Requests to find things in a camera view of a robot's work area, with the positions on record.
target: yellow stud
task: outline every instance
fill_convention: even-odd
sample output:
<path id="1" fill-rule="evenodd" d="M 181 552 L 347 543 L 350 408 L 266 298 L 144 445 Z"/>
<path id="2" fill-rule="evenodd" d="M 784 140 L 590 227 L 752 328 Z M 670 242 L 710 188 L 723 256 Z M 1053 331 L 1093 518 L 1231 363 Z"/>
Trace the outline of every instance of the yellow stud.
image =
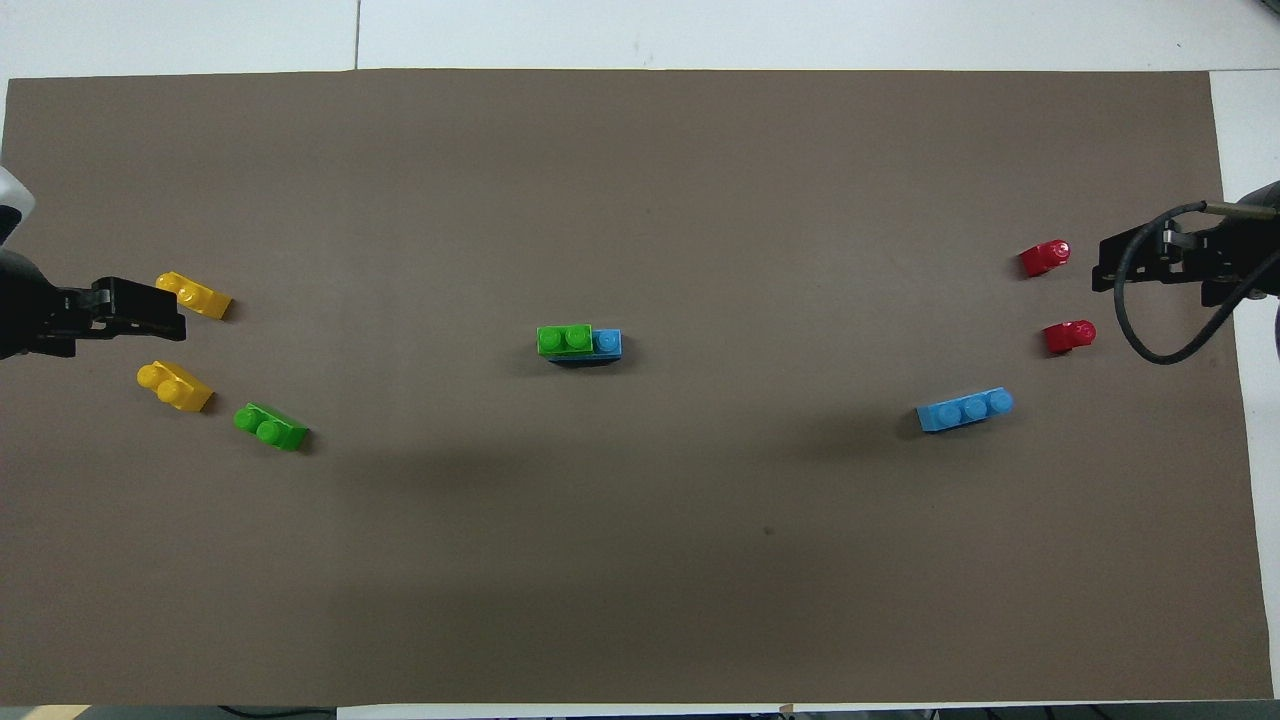
<path id="1" fill-rule="evenodd" d="M 156 278 L 156 287 L 168 290 L 178 296 L 178 302 L 188 310 L 195 310 L 206 318 L 221 320 L 230 305 L 229 295 L 223 295 L 210 290 L 196 281 L 179 275 L 178 273 L 165 273 Z"/>
<path id="2" fill-rule="evenodd" d="M 163 360 L 138 368 L 138 384 L 154 391 L 161 402 L 187 413 L 200 413 L 214 395 L 209 386 L 197 380 L 182 365 Z"/>

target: brown mat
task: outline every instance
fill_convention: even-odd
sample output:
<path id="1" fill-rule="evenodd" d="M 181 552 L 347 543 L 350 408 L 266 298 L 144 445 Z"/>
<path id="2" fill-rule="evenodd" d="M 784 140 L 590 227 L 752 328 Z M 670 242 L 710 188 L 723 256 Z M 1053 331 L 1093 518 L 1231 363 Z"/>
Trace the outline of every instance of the brown mat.
<path id="1" fill-rule="evenodd" d="M 0 365 L 3 703 L 1271 692 L 1231 334 L 1156 368 L 1089 292 L 1221 197 L 1206 74 L 17 81 L 4 163 L 54 282 L 236 304 Z M 1206 316 L 1132 295 L 1158 348 Z M 572 322 L 626 359 L 540 360 Z"/>

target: black cable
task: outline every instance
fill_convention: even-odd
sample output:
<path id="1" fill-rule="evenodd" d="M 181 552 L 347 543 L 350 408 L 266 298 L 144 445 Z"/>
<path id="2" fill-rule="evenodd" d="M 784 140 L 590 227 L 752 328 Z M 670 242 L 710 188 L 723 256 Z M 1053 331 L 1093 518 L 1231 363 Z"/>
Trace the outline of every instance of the black cable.
<path id="1" fill-rule="evenodd" d="M 219 710 L 230 712 L 237 717 L 250 717 L 252 720 L 264 720 L 269 717 L 297 717 L 300 715 L 337 715 L 335 710 L 328 707 L 297 707 L 293 710 L 279 710 L 276 712 L 246 712 L 243 710 L 236 710 L 229 705 L 219 705 Z"/>
<path id="2" fill-rule="evenodd" d="M 1112 291 L 1112 300 L 1115 301 L 1116 306 L 1116 322 L 1120 323 L 1120 332 L 1124 333 L 1124 338 L 1129 341 L 1129 345 L 1133 346 L 1133 348 L 1138 352 L 1138 355 L 1140 355 L 1144 360 L 1149 363 L 1155 363 L 1156 365 L 1172 365 L 1174 363 L 1181 363 L 1183 360 L 1187 360 L 1188 357 L 1194 355 L 1196 351 L 1203 347 L 1204 343 L 1208 342 L 1211 337 L 1213 337 L 1213 333 L 1216 333 L 1219 328 L 1222 327 L 1222 323 L 1225 323 L 1226 319 L 1231 316 L 1231 313 L 1235 310 L 1235 306 L 1239 305 L 1240 301 L 1243 301 L 1249 295 L 1249 292 L 1258 284 L 1258 281 L 1262 278 L 1262 275 L 1265 275 L 1268 270 L 1271 270 L 1271 268 L 1275 266 L 1276 263 L 1280 263 L 1280 250 L 1276 250 L 1275 252 L 1268 255 L 1266 260 L 1263 260 L 1257 268 L 1254 268 L 1253 272 L 1249 273 L 1247 278 L 1240 281 L 1240 284 L 1235 286 L 1235 290 L 1231 291 L 1231 295 L 1229 295 L 1226 300 L 1222 302 L 1222 305 L 1210 316 L 1208 322 L 1204 323 L 1204 327 L 1202 327 L 1199 332 L 1196 333 L 1196 337 L 1193 337 L 1180 350 L 1178 350 L 1176 352 L 1170 352 L 1169 355 L 1158 355 L 1156 352 L 1152 352 L 1149 347 L 1147 347 L 1146 345 L 1143 345 L 1140 340 L 1138 340 L 1138 333 L 1134 332 L 1133 324 L 1129 322 L 1129 311 L 1125 309 L 1124 305 L 1124 286 L 1126 275 L 1129 274 L 1129 266 L 1133 265 L 1133 259 L 1134 255 L 1138 254 L 1138 249 L 1142 247 L 1142 243 L 1146 242 L 1147 238 L 1151 237 L 1151 234 L 1157 228 L 1162 228 L 1166 222 L 1176 218 L 1178 215 L 1185 213 L 1198 213 L 1203 209 L 1204 209 L 1204 201 L 1202 200 L 1199 202 L 1180 205 L 1178 208 L 1174 208 L 1172 210 L 1169 210 L 1167 213 L 1161 213 L 1155 220 L 1147 223 L 1146 225 L 1142 227 L 1140 231 L 1134 233 L 1133 240 L 1130 240 L 1129 245 L 1125 246 L 1124 249 L 1124 255 L 1120 256 L 1120 264 L 1116 265 L 1116 278 L 1115 278 L 1115 287 Z"/>

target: white table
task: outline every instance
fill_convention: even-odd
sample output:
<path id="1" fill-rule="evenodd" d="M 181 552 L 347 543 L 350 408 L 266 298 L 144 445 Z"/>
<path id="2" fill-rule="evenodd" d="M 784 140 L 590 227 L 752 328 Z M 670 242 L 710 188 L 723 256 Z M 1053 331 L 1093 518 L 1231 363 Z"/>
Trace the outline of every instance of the white table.
<path id="1" fill-rule="evenodd" d="M 1256 0 L 0 0 L 5 81 L 439 67 L 1212 70 L 1225 199 L 1280 179 L 1280 15 Z M 1171 100 L 1152 108 L 1152 119 L 1175 111 Z M 1197 199 L 1170 197 L 1169 205 L 1190 200 Z M 1160 210 L 1135 208 L 1134 224 Z M 1275 313 L 1274 297 L 1245 302 L 1234 322 L 1274 689 L 1280 697 Z M 776 700 L 371 706 L 344 708 L 340 716 L 774 712 L 804 698 Z M 991 701 L 966 705 L 998 703 Z M 794 710 L 886 707 L 902 706 L 795 705 Z"/>

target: red stud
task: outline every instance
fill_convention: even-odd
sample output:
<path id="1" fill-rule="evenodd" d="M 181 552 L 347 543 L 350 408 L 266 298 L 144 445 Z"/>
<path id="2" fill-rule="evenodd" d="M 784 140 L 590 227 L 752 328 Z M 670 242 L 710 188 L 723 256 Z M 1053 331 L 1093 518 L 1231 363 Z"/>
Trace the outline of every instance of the red stud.
<path id="1" fill-rule="evenodd" d="M 1048 345 L 1050 352 L 1066 352 L 1073 347 L 1093 345 L 1096 337 L 1098 329 L 1088 320 L 1059 323 L 1044 328 L 1044 343 Z"/>
<path id="2" fill-rule="evenodd" d="M 1019 258 L 1023 259 L 1023 268 L 1027 268 L 1027 277 L 1034 278 L 1065 265 L 1071 258 L 1071 246 L 1064 240 L 1051 240 L 1024 250 Z"/>

